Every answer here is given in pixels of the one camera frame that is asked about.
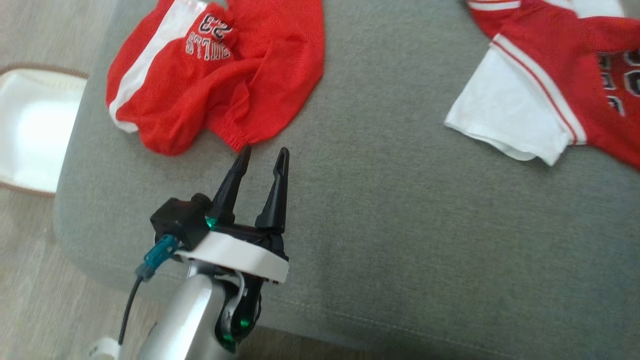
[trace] stitching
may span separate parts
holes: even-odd
[[[415,331],[415,330],[411,330],[411,329],[407,329],[406,327],[401,327],[401,326],[397,326],[397,325],[390,325],[387,323],[383,323],[383,322],[378,322],[376,320],[370,320],[367,318],[360,318],[358,316],[353,316],[353,315],[349,315],[349,314],[345,314],[345,313],[340,313],[338,311],[332,311],[332,310],[327,310],[327,309],[323,309],[321,307],[318,306],[313,306],[313,305],[309,305],[309,304],[304,304],[302,302],[298,302],[298,301],[294,301],[294,300],[287,300],[287,299],[283,299],[282,297],[277,297],[277,296],[271,296],[271,295],[263,295],[263,297],[265,298],[272,298],[275,299],[277,301],[280,302],[284,302],[284,303],[288,303],[289,307],[291,308],[301,308],[301,311],[304,311],[304,309],[302,309],[302,307],[305,307],[309,310],[315,310],[319,313],[327,313],[329,315],[332,315],[335,318],[338,319],[342,319],[342,320],[348,320],[352,323],[355,323],[356,325],[361,325],[363,327],[369,327],[369,328],[374,328],[377,329],[379,326],[382,327],[387,327],[389,329],[395,330],[396,333],[398,335],[401,336],[405,336],[408,338],[417,338],[417,339],[422,339],[422,338],[431,338],[437,341],[442,341],[444,343],[447,343],[449,346],[451,345],[457,345],[459,347],[467,347],[467,348],[471,348],[474,350],[480,350],[482,352],[488,352],[490,354],[495,354],[495,355],[499,355],[502,357],[506,357],[509,359],[521,359],[520,357],[516,357],[513,355],[509,355],[509,354],[505,354],[496,350],[490,350],[487,348],[483,348],[483,347],[479,347],[477,345],[471,345],[468,343],[462,343],[460,341],[455,341],[455,340],[451,340],[451,339],[447,339],[447,338],[442,338],[439,336],[435,336],[435,335],[430,335],[430,334],[426,334],[424,332],[419,332],[419,331]]]
[[[81,256],[86,256],[88,257],[89,254],[87,252],[83,252],[83,251],[75,251],[76,254],[79,254]],[[101,260],[94,260],[92,261],[92,263],[96,263],[99,265],[103,265],[103,266],[114,266],[116,265],[117,267],[121,268],[122,270],[128,269],[130,266],[129,265],[124,265],[121,263],[107,263],[105,261],[101,261]],[[180,280],[180,281],[176,281],[177,283],[181,283],[182,280],[185,279],[184,276],[178,276],[175,274],[171,274],[171,273],[165,273],[165,272],[158,272],[158,275],[162,275],[168,278],[168,280],[172,281],[173,279],[176,280]],[[347,320],[351,323],[354,323],[355,325],[359,325],[362,327],[368,327],[368,328],[372,328],[372,329],[376,329],[377,327],[385,327],[390,329],[391,331],[393,331],[394,333],[400,335],[400,336],[404,336],[407,338],[415,338],[415,339],[424,339],[424,338],[430,338],[433,340],[437,340],[437,341],[441,341],[443,343],[446,343],[447,345],[453,347],[453,345],[459,346],[459,347],[464,347],[464,348],[470,348],[470,349],[474,349],[474,350],[479,350],[482,352],[487,352],[489,354],[494,354],[494,355],[498,355],[498,356],[502,356],[502,357],[506,357],[508,359],[521,359],[521,357],[517,357],[517,356],[512,356],[509,354],[505,354],[496,350],[490,350],[487,348],[483,348],[483,347],[479,347],[477,345],[471,345],[468,343],[463,343],[460,341],[456,341],[456,340],[451,340],[451,339],[447,339],[447,338],[442,338],[439,336],[435,336],[435,335],[430,335],[430,334],[426,334],[424,332],[419,332],[419,331],[415,331],[415,330],[411,330],[408,329],[406,327],[401,327],[398,325],[390,325],[387,323],[383,323],[383,322],[379,322],[376,320],[371,320],[371,319],[367,319],[367,318],[361,318],[359,316],[353,316],[353,315],[349,315],[346,313],[341,313],[339,311],[333,311],[333,310],[328,310],[328,309],[323,309],[319,306],[315,306],[315,305],[310,305],[310,304],[305,304],[303,302],[298,302],[295,300],[288,300],[282,297],[278,297],[278,296],[273,296],[273,295],[264,295],[263,297],[266,299],[272,299],[272,300],[277,300],[279,302],[283,302],[285,305],[288,305],[289,307],[293,308],[293,309],[298,309],[299,311],[316,311],[318,313],[325,313],[328,315],[331,315],[334,318],[337,318],[339,320]]]

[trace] red garment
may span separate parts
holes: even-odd
[[[149,149],[186,151],[203,128],[233,150],[277,135],[324,66],[321,0],[159,0],[107,76],[115,124]]]
[[[552,165],[567,142],[588,143],[640,168],[640,21],[618,0],[468,4],[493,41],[448,126],[519,160]]]

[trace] black cable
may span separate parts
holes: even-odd
[[[129,320],[129,312],[131,311],[131,304],[133,304],[133,298],[138,292],[140,283],[142,282],[142,276],[138,276],[136,282],[133,284],[133,288],[129,293],[129,300],[127,300],[127,307],[124,308],[124,316],[122,317],[122,326],[120,327],[120,336],[118,337],[118,345],[122,346],[124,341],[124,332],[127,330],[127,321]]]

